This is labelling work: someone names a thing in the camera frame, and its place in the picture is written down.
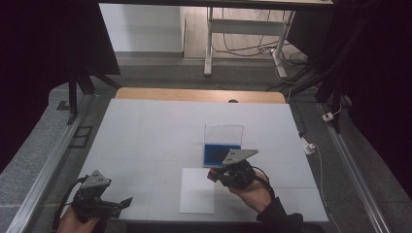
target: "wooden edge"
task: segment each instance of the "wooden edge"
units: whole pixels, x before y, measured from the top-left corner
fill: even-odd
[[[239,103],[285,104],[285,97],[280,92],[204,90],[204,89],[163,89],[123,87],[116,94],[116,99],[145,99],[170,101],[224,102],[236,100]]]

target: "table surface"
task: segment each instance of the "table surface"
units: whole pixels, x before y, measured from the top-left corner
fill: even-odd
[[[241,103],[225,103],[233,98]],[[284,103],[282,94],[273,92],[120,89],[80,177],[98,169],[111,179],[103,200],[133,196],[122,220],[254,222],[256,213],[221,183],[214,184],[213,214],[179,213],[183,169],[203,167],[205,124],[243,125],[242,148],[259,150],[248,160],[266,172],[287,213],[325,221],[290,107]]]

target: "human hand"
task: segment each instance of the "human hand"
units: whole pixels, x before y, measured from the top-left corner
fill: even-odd
[[[69,207],[60,220],[57,233],[91,233],[98,221],[98,217],[92,217],[88,222],[82,223],[75,210]]]
[[[267,178],[262,173],[256,172],[256,175],[267,181]],[[254,180],[248,187],[244,189],[230,187],[229,191],[238,195],[248,207],[254,209],[259,214],[272,201],[269,191],[266,189],[263,183],[260,183],[257,180]]]

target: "paper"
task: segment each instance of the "paper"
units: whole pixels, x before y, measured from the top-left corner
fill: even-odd
[[[214,183],[207,179],[209,169],[182,169],[180,213],[213,214]]]

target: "transparent container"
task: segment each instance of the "transparent container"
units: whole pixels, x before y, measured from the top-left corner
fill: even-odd
[[[241,149],[243,125],[206,124],[204,167],[222,167],[231,149]]]

